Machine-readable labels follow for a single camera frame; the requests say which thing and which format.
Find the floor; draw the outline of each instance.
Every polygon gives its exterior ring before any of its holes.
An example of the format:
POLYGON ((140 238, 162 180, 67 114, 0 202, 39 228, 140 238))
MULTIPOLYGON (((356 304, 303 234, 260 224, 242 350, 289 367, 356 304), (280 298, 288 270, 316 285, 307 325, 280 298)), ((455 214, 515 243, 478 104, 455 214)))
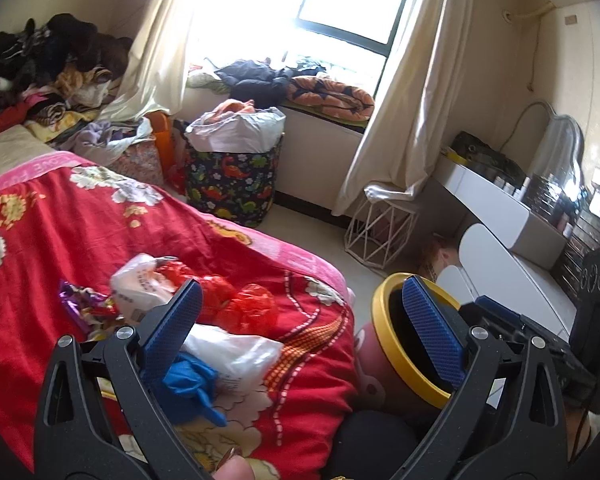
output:
MULTIPOLYGON (((371 320, 371 298, 387 272, 368 269, 347 254, 344 250, 344 229, 273 205, 259 231, 317 254, 336 267, 355 293, 355 330, 371 320)), ((399 264, 391 268, 391 272, 399 270, 407 271, 399 264)))

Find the beige curtain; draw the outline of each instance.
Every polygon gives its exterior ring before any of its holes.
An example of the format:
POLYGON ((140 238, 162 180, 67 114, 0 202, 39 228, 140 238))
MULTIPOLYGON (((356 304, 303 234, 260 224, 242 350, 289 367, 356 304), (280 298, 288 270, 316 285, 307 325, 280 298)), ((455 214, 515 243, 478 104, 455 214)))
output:
POLYGON ((150 0, 118 97, 100 118, 126 121, 155 110, 169 115, 180 110, 195 7, 193 0, 150 0))
POLYGON ((409 0, 401 41, 389 56, 378 105, 342 185, 341 215, 372 181, 412 198, 435 168, 461 83, 473 0, 409 0))

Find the white chair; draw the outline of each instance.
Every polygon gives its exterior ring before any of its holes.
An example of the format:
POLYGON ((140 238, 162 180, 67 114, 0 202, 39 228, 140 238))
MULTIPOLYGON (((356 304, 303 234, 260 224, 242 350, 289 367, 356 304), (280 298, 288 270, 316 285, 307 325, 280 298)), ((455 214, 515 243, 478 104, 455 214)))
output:
POLYGON ((390 186, 372 182, 345 234, 345 251, 367 267, 384 269, 409 242, 419 205, 390 186))

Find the yellow trash can rim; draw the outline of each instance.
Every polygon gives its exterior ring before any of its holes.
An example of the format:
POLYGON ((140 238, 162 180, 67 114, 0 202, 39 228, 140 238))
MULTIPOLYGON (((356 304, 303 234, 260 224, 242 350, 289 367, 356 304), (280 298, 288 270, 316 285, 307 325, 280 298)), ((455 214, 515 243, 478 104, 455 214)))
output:
MULTIPOLYGON (((378 336, 378 341, 382 347, 382 351, 387 356, 387 359, 393 366, 393 369, 400 378, 415 392, 420 398, 435 406, 443 408, 446 401, 449 400, 451 394, 438 388, 429 379, 427 379, 409 356, 404 352, 398 336, 393 330, 391 324, 391 316, 389 315, 389 297, 394 290, 401 289, 404 280, 415 276, 409 272, 398 272, 392 274, 375 290, 373 300, 371 302, 371 319, 373 327, 378 336)), ((446 291, 444 291, 435 283, 422 278, 427 287, 436 296, 439 296, 443 301, 452 305, 455 309, 460 309, 460 304, 455 301, 446 291)))

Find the bed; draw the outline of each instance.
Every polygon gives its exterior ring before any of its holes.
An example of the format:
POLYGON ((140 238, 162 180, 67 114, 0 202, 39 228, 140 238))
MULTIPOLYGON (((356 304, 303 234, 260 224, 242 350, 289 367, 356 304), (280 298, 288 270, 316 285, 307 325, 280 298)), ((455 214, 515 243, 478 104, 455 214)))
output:
POLYGON ((46 362, 80 331, 62 309, 61 280, 109 292, 138 253, 174 255, 236 286, 259 283, 280 309, 283 354, 245 397, 219 396, 229 421, 176 428, 209 470, 239 445, 262 480, 316 479, 355 396, 353 316, 342 275, 317 256, 199 213, 147 184, 73 153, 54 152, 21 126, 0 134, 0 436, 33 469, 33 420, 46 362))

